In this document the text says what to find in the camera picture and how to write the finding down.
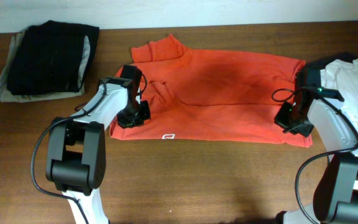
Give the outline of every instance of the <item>black cable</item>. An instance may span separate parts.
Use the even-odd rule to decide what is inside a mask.
[[[146,76],[143,73],[142,73],[142,77],[144,79],[144,88],[143,88],[143,90],[141,90],[140,92],[137,93],[138,96],[143,94],[143,92],[146,90],[146,87],[147,87],[147,79],[146,79]]]
[[[40,135],[40,137],[38,138],[37,143],[35,144],[35,147],[34,147],[34,151],[33,151],[33,153],[32,153],[32,157],[31,157],[30,173],[31,173],[31,179],[32,179],[33,184],[35,185],[35,188],[36,188],[37,190],[39,190],[40,192],[46,194],[46,195],[54,196],[54,197],[58,197],[58,198],[64,198],[64,199],[72,200],[73,202],[75,202],[75,203],[77,204],[77,207],[78,207],[78,209],[80,210],[80,212],[81,212],[81,214],[82,214],[82,216],[83,216],[83,218],[84,218],[86,224],[88,224],[88,219],[86,218],[86,215],[85,215],[83,209],[81,208],[81,205],[80,205],[80,201],[79,201],[79,200],[77,200],[77,199],[75,199],[75,198],[73,198],[73,197],[66,196],[66,195],[61,195],[61,194],[56,194],[56,193],[53,193],[53,192],[49,192],[49,191],[47,191],[47,190],[42,189],[42,188],[38,185],[37,181],[35,180],[34,163],[35,163],[35,156],[37,155],[37,151],[38,151],[38,148],[39,148],[40,145],[41,145],[42,139],[48,134],[48,132],[49,132],[50,130],[52,130],[54,127],[56,127],[56,126],[58,126],[58,125],[60,125],[60,124],[62,124],[62,123],[66,123],[66,122],[68,122],[68,121],[72,121],[72,120],[74,120],[74,119],[82,118],[82,117],[84,117],[84,116],[87,116],[90,112],[92,112],[93,110],[95,110],[95,109],[99,106],[100,102],[102,102],[103,99],[104,99],[104,97],[107,95],[107,86],[106,86],[106,83],[103,82],[103,80],[101,80],[101,83],[103,84],[104,90],[103,90],[103,94],[102,94],[102,96],[100,97],[100,99],[98,100],[98,102],[96,102],[96,104],[93,105],[92,108],[89,109],[88,111],[84,111],[83,114],[79,114],[79,115],[76,115],[76,116],[71,116],[71,117],[63,118],[63,119],[61,119],[60,121],[57,121],[56,123],[53,123],[53,124],[51,124],[49,127],[47,127],[47,128],[43,131],[43,133]]]
[[[338,114],[344,121],[345,123],[350,127],[350,129],[352,130],[354,136],[356,137],[356,143],[353,147],[347,148],[347,149],[339,149],[339,150],[335,150],[335,151],[330,151],[330,152],[324,152],[321,154],[317,154],[315,156],[312,156],[311,158],[309,158],[308,160],[306,160],[302,166],[298,169],[298,172],[296,173],[296,177],[295,177],[295,197],[296,197],[296,201],[298,202],[299,208],[302,211],[302,213],[304,214],[304,216],[313,224],[319,224],[316,221],[313,220],[313,218],[310,217],[310,215],[307,213],[307,211],[305,210],[302,202],[301,202],[301,198],[299,195],[299,179],[300,179],[300,175],[303,171],[303,169],[310,163],[313,162],[316,159],[319,159],[321,157],[324,156],[329,156],[329,155],[333,155],[333,154],[337,154],[337,153],[342,153],[342,152],[351,152],[351,151],[355,151],[356,149],[358,149],[358,132],[355,129],[355,127],[352,125],[352,123],[349,121],[349,119],[342,113],[341,110],[337,109],[334,105],[332,105],[328,100],[326,100],[324,97],[322,97],[319,93],[310,90],[309,88],[306,87],[301,87],[299,89],[297,89],[297,91],[293,91],[293,90],[289,90],[289,89],[278,89],[276,91],[273,92],[272,94],[272,99],[274,101],[277,102],[284,102],[284,101],[278,101],[274,98],[274,94],[278,91],[291,91],[292,94],[290,97],[286,98],[284,101],[289,100],[291,97],[295,96],[298,92],[300,91],[307,91],[308,93],[311,93],[312,95],[314,95],[314,97],[317,100],[321,100],[322,102],[324,102],[325,104],[327,104],[331,109],[333,109],[335,111],[336,114]]]
[[[81,110],[80,107],[85,106],[87,103],[88,103],[88,102],[85,102],[85,103],[76,105],[76,106],[74,107],[75,112],[79,112],[79,111]]]
[[[276,98],[274,98],[274,95],[279,92],[279,91],[289,91],[291,93],[291,95],[287,98],[285,98],[284,100],[278,100]],[[276,102],[279,102],[279,103],[282,103],[282,102],[286,102],[287,100],[291,99],[293,96],[295,96],[296,94],[296,91],[293,91],[293,90],[290,90],[290,89],[287,89],[287,88],[281,88],[281,89],[278,89],[278,90],[275,90],[273,93],[272,93],[272,100],[276,101]]]

